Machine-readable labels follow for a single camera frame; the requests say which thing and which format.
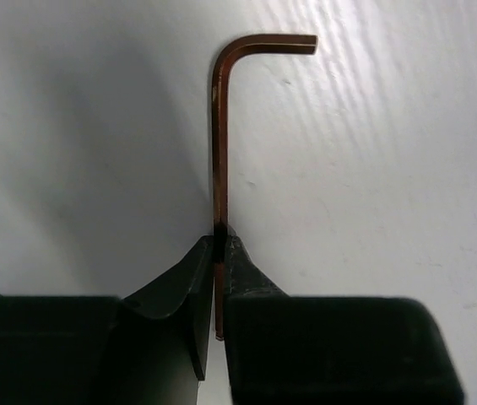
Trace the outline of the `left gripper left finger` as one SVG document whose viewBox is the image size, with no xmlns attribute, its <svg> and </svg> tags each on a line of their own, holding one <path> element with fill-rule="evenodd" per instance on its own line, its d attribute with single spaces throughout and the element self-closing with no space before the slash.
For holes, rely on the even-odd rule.
<svg viewBox="0 0 477 405">
<path fill-rule="evenodd" d="M 111 403 L 194 404 L 206 377 L 213 239 L 122 302 L 111 336 Z"/>
</svg>

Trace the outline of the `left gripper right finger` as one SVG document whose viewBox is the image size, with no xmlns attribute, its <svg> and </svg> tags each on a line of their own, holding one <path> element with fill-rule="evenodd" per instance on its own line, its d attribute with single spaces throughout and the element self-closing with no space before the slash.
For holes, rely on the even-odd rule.
<svg viewBox="0 0 477 405">
<path fill-rule="evenodd" d="M 252 327 L 252 321 L 238 321 L 232 315 L 232 306 L 239 299 L 247 302 L 284 297 L 288 295 L 268 278 L 249 257 L 241 239 L 228 235 L 220 247 L 220 340 L 225 343 L 225 356 L 230 381 L 230 395 L 234 404 L 246 404 L 240 398 L 240 372 L 237 354 L 238 332 Z"/>
</svg>

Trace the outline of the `brown hex key long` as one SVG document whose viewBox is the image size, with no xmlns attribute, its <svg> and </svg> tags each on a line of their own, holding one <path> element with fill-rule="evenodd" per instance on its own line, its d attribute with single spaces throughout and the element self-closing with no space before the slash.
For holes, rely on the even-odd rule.
<svg viewBox="0 0 477 405">
<path fill-rule="evenodd" d="M 228 115 L 230 75 L 243 57 L 257 54 L 313 55 L 315 35 L 255 34 L 231 41 L 215 59 L 211 79 L 211 143 L 214 225 L 215 336 L 224 339 L 225 246 L 229 236 Z"/>
</svg>

